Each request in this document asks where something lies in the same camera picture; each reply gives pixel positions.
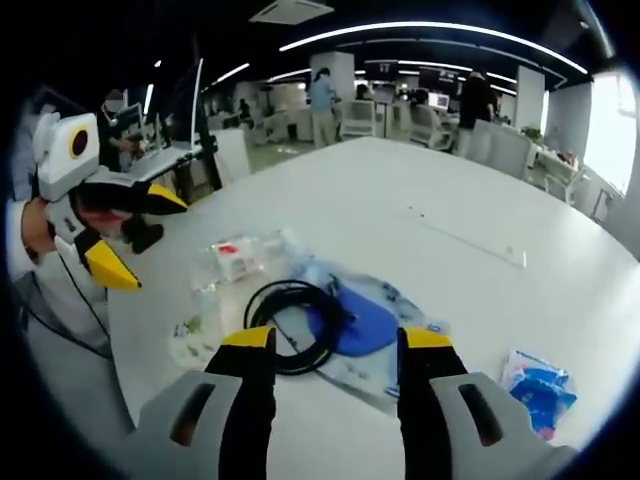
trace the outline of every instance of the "person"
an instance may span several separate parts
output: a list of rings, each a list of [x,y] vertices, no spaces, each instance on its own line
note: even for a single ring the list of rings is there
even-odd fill
[[[118,130],[112,126],[116,114],[124,107],[124,95],[120,90],[111,90],[100,111],[96,114],[98,134],[100,136],[100,165],[106,166],[112,172],[121,172],[120,153],[131,155],[141,153],[140,143],[126,138],[120,138]]]
[[[244,98],[240,99],[240,122],[246,123],[249,129],[253,128],[253,120],[251,119],[251,107]]]
[[[311,116],[313,119],[313,140],[316,148],[336,143],[336,127],[333,118],[335,89],[331,83],[331,71],[321,68],[309,87]]]
[[[102,331],[102,326],[108,329],[105,290],[80,262],[65,262],[51,238],[47,202],[38,196],[35,177],[32,136],[36,123],[36,115],[23,115],[14,139],[7,241],[10,277],[16,282],[33,273],[33,282],[53,314],[53,323],[92,348],[108,350],[108,339]],[[103,233],[119,229],[128,218],[113,212],[90,212],[80,202],[75,206],[82,220]]]
[[[108,338],[103,331],[109,329],[106,290],[95,283],[80,262],[65,261],[57,253],[46,207],[42,197],[9,203],[7,248],[11,281],[33,273],[35,288],[52,313],[51,323],[90,348],[108,352]],[[110,212],[89,212],[82,205],[77,206],[77,212],[100,232],[118,229],[126,219]]]
[[[251,118],[251,109],[249,108],[249,104],[244,98],[240,99],[240,120],[245,122]]]
[[[356,87],[356,100],[371,100],[369,87],[361,83]]]
[[[458,126],[457,155],[466,157],[468,154],[471,132],[476,120],[490,122],[495,115],[496,96],[491,90],[484,75],[473,71],[462,87],[460,94],[460,124]]]

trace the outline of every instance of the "blue package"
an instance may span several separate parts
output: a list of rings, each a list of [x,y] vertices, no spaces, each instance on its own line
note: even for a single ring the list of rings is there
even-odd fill
[[[553,438],[558,419],[578,398],[570,383],[565,370],[519,351],[509,356],[503,375],[504,386],[527,407],[531,426],[545,440]]]

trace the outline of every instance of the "white pillar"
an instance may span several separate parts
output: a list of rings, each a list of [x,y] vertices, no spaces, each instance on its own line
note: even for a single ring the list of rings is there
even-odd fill
[[[331,70],[331,81],[336,89],[336,94],[343,100],[352,100],[356,96],[355,61],[350,53],[327,52],[311,57],[311,81],[321,68]]]
[[[544,75],[525,67],[518,67],[518,96],[516,97],[515,127],[540,128]]]

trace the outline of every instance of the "small blue item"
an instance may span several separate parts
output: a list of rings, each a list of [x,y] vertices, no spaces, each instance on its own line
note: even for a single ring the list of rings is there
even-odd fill
[[[351,315],[336,348],[345,357],[363,357],[396,341],[398,320],[384,307],[344,284],[337,286],[335,295],[343,308]],[[312,310],[307,311],[309,329],[318,338],[324,324],[322,318]]]
[[[509,393],[527,407],[533,429],[546,440],[553,438],[558,419],[578,398],[569,374],[520,351],[510,355],[505,374]]]

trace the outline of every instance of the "led light strip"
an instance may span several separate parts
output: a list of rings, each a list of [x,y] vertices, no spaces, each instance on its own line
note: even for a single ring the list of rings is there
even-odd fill
[[[249,64],[248,63],[245,63],[244,65],[240,65],[238,68],[234,68],[230,72],[225,73],[218,80],[213,82],[213,85],[217,85],[220,82],[224,82],[227,78],[234,76],[236,73],[241,72],[245,68],[249,68]]]
[[[144,110],[142,110],[142,113],[144,115],[149,113],[149,105],[151,104],[151,95],[153,95],[153,83],[147,87],[147,96],[144,98]]]
[[[398,60],[400,65],[420,65],[424,67],[441,67],[451,68],[453,70],[462,70],[463,72],[473,72],[473,68],[462,67],[460,65],[451,65],[448,63],[436,63],[436,62],[417,62],[414,60]]]
[[[543,47],[542,45],[538,45],[537,43],[530,42],[529,40],[525,40],[523,38],[515,37],[513,35],[509,35],[507,33],[498,32],[497,30],[491,30],[489,28],[482,27],[474,27],[473,25],[462,25],[459,23],[445,23],[445,22],[385,22],[385,23],[372,23],[369,25],[359,25],[357,27],[349,27],[342,28],[339,30],[333,30],[331,32],[321,33],[320,35],[314,35],[313,37],[305,38],[303,40],[298,40],[297,42],[290,43],[283,47],[280,47],[281,52],[286,52],[287,50],[291,50],[296,47],[300,47],[301,45],[306,45],[308,43],[316,42],[318,40],[324,40],[325,38],[337,37],[339,35],[346,35],[349,33],[356,32],[364,32],[367,30],[380,30],[385,28],[445,28],[451,30],[464,30],[467,32],[475,32],[482,33],[484,35],[490,35],[493,37],[499,37],[504,40],[509,40],[511,42],[519,43],[520,45],[525,45],[527,47],[538,50],[539,52],[546,53],[547,55],[560,60],[563,63],[566,63],[570,67],[578,70],[580,73],[588,74],[587,70],[578,65],[575,62],[572,62],[566,57],[563,57],[557,52],[553,50]]]
[[[271,77],[267,82],[275,82],[276,80],[282,80],[283,78],[294,77],[296,75],[303,75],[305,73],[311,73],[310,68],[305,68],[304,70],[296,70],[295,72],[283,73],[282,75],[276,75],[275,77]]]
[[[452,70],[460,70],[462,72],[472,72],[473,68],[463,67],[462,65],[451,65],[449,63],[436,63],[436,62],[419,62],[416,60],[367,60],[364,63],[398,63],[400,65],[414,65],[421,67],[438,67],[438,68],[450,68]],[[503,77],[497,73],[487,73],[489,77],[498,78],[506,82],[517,84],[518,81],[514,78]]]
[[[502,88],[499,87],[498,85],[490,85],[491,88],[493,88],[494,90],[498,90],[499,92],[504,92],[504,93],[508,93],[509,95],[513,95],[514,97],[518,94],[518,92],[515,92],[513,90],[509,90],[508,88]]]
[[[400,39],[389,39],[388,41],[400,41]],[[513,58],[515,60],[518,60],[522,63],[525,63],[527,65],[531,65],[534,68],[537,68],[538,70],[544,70],[545,72],[548,72],[552,75],[555,75],[556,77],[558,77],[561,82],[558,83],[554,88],[558,88],[561,85],[565,84],[567,82],[567,78],[563,75],[560,75],[558,72],[555,72],[547,67],[543,67],[542,65],[539,65],[535,62],[532,62],[531,60],[527,59],[527,58],[523,58],[523,57],[519,57],[518,55],[514,55],[512,53],[507,53],[507,52],[503,52],[502,50],[497,50],[495,48],[489,48],[489,47],[484,47],[482,45],[476,45],[473,43],[466,43],[466,42],[456,42],[453,40],[440,40],[440,39],[436,39],[436,38],[404,38],[402,39],[403,42],[411,42],[411,43],[416,43],[416,42],[423,42],[423,43],[441,43],[441,44],[446,44],[446,45],[457,45],[460,47],[468,47],[468,48],[475,48],[475,49],[479,49],[479,50],[484,50],[486,52],[491,52],[491,53],[495,53],[496,55],[503,55],[505,57],[509,57],[509,58]],[[356,45],[365,45],[367,43],[370,43],[371,40],[365,40],[365,41],[361,41],[361,42],[353,42],[353,43],[343,43],[342,45],[338,45],[336,48],[341,48],[341,47],[349,47],[349,46],[356,46]],[[370,60],[367,61],[365,63],[375,63],[377,60]]]
[[[509,82],[509,83],[515,83],[515,84],[518,83],[518,81],[515,78],[503,77],[502,75],[498,75],[496,73],[487,72],[487,76],[497,78],[498,80],[504,80],[505,82]]]

